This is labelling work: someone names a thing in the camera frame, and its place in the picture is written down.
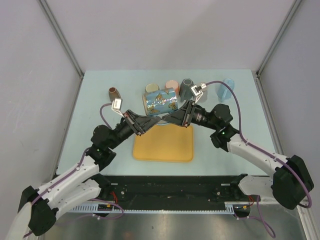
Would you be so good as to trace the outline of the blue butterfly mug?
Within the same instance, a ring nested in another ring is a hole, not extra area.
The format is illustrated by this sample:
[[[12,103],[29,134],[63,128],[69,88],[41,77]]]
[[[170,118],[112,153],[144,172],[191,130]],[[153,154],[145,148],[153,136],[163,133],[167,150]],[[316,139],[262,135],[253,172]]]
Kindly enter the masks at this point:
[[[158,117],[178,110],[178,98],[173,88],[165,88],[142,95],[145,114],[149,117]]]

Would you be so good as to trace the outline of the brown dark mug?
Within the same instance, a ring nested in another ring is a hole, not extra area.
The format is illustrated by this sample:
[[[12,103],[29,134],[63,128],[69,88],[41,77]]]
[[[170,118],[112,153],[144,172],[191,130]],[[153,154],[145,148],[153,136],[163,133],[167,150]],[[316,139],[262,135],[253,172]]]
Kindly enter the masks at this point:
[[[111,87],[108,90],[108,96],[111,102],[113,102],[115,99],[121,99],[121,95],[119,91],[115,87]]]

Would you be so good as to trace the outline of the light green mug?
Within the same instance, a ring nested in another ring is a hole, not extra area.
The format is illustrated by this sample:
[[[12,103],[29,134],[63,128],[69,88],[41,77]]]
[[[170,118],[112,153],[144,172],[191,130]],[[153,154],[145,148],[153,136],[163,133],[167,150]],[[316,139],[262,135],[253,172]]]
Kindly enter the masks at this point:
[[[150,84],[146,85],[145,92],[152,93],[152,92],[158,91],[159,89],[160,89],[160,87],[156,83],[150,83]]]

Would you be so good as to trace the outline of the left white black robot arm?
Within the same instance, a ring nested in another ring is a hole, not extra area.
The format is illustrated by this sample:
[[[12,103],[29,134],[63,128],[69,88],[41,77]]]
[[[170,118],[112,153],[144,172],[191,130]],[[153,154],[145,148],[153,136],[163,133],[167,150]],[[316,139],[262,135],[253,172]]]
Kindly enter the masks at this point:
[[[127,110],[114,129],[97,126],[92,145],[73,167],[38,188],[28,186],[23,190],[18,213],[5,238],[22,240],[31,234],[41,236],[72,208],[91,199],[107,199],[111,183],[100,172],[116,157],[113,150],[131,135],[145,134],[160,120],[158,116],[142,116]]]

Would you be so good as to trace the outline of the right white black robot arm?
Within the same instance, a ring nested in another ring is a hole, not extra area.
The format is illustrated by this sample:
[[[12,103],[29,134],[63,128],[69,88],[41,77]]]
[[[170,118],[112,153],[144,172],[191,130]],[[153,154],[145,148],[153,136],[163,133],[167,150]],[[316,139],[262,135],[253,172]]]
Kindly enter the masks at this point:
[[[178,110],[163,116],[162,120],[185,128],[196,124],[214,130],[210,139],[217,149],[247,160],[272,178],[271,193],[280,205],[293,210],[307,198],[306,207],[312,206],[310,191],[314,183],[304,160],[297,155],[288,157],[270,153],[251,143],[231,125],[233,117],[228,105],[219,103],[208,112],[188,100]]]

